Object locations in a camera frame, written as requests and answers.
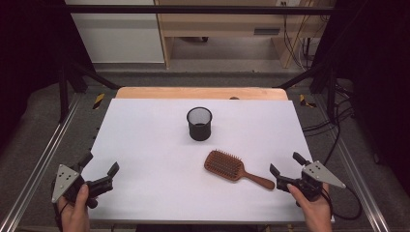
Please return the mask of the light wooden desk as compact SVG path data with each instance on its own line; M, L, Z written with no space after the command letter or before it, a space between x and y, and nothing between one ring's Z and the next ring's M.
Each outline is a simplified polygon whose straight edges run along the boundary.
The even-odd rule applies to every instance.
M154 0L157 6L332 7L337 0ZM320 38L327 15L159 14L165 60L170 60L172 38L267 37L281 65L287 69L298 58L303 39Z

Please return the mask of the brown wooden hairbrush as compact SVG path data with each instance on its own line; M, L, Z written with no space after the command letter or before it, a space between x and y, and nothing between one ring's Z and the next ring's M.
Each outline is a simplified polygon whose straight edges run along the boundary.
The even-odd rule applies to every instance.
M272 190L276 187L273 181L248 173L241 159L221 150L211 151L205 159L204 167L231 182L247 178L265 189Z

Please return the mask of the person's right hand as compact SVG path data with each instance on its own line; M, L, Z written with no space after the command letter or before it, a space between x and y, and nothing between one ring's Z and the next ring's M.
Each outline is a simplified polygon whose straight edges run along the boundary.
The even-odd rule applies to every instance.
M288 184L287 188L302 208L309 232L333 232L331 209L324 196L316 201L308 201L297 187Z

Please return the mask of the black metal frame stand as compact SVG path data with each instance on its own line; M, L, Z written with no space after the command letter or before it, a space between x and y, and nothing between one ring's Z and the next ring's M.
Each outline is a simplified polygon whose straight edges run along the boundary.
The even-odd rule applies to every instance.
M320 62L309 70L298 74L296 77L280 84L278 87L282 90L287 90L293 85L311 77L312 82L309 90L312 94L320 94L324 89L327 89L327 104L326 114L330 121L336 122L336 72L333 65L329 62Z
M71 84L77 93L84 93L87 90L88 85L83 80L83 76L91 77L93 80L112 90L119 90L121 88L120 85L105 79L95 71L87 69L79 65L78 63L62 65L60 70L58 71L60 93L60 123L64 122L69 115L68 84Z

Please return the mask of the black mesh pen cup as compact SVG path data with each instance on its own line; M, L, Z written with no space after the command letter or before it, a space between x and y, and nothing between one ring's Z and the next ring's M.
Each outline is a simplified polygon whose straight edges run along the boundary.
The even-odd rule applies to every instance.
M187 114L190 137L195 141L205 141L211 136L213 114L202 106L192 108Z

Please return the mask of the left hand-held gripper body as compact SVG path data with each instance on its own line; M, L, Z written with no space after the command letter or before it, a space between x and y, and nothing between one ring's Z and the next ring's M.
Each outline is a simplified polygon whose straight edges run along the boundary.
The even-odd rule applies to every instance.
M112 190L112 169L108 170L105 177L95 181L85 181L79 169L60 164L56 173L51 202L56 204L58 199L64 196L69 202L74 203L83 185L87 185L89 189L86 205L95 209L98 206L97 197Z

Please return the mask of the aluminium floor rail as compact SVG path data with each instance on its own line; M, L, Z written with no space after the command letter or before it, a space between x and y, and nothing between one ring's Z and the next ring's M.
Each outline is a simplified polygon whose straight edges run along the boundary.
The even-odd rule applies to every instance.
M391 229L381 213L371 191L369 190L366 181L353 161L353 158L347 149L341 136L337 137L337 131L332 130L333 138L337 138L336 147L346 173L351 182L352 189L358 195L366 217L374 232L391 232Z
M53 135L47 142L36 166L33 168L30 177L22 188L14 205L6 214L0 223L0 232L15 232L17 226L25 213L33 195L38 188L44 173L46 172L51 160L54 157L66 131L72 121L74 114L78 109L78 104L82 99L82 94L74 94L69 105L69 110L65 119L59 123L53 132Z

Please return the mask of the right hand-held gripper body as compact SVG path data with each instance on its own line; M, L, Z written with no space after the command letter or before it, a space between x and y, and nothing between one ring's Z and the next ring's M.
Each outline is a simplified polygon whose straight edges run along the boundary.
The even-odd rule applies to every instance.
M346 184L344 184L320 161L304 164L300 178L292 179L284 177L276 171L276 179L277 189L288 192L289 189L287 185L293 185L310 202L316 201L319 198L324 183L341 189L346 188Z

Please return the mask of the black curtain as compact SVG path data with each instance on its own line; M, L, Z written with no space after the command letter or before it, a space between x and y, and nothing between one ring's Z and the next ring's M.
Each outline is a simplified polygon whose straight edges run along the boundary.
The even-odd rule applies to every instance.
M354 85L355 105L410 196L410 0L336 0L314 58Z
M64 51L94 69L72 15L44 8L65 5L65 0L0 0L0 148L10 141L30 95L58 81L51 45L21 9L30 4L46 29L62 40Z

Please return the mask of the person's left hand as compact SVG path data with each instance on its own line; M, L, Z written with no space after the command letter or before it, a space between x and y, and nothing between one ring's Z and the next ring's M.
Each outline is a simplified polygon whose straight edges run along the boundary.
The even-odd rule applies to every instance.
M88 186L82 185L73 204L64 196L59 198L57 206L63 232L90 232L90 221L86 206L88 195Z

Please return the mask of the white cabinet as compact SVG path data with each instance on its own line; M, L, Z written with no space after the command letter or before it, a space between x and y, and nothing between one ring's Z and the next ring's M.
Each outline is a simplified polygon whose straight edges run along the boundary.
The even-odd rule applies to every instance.
M93 63L163 63L155 14L72 14Z

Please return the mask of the black horizontal frame bar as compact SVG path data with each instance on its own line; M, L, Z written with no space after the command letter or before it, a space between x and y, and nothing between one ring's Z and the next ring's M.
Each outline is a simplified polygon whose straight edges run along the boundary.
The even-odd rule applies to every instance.
M335 8L245 6L67 5L73 14L332 15Z

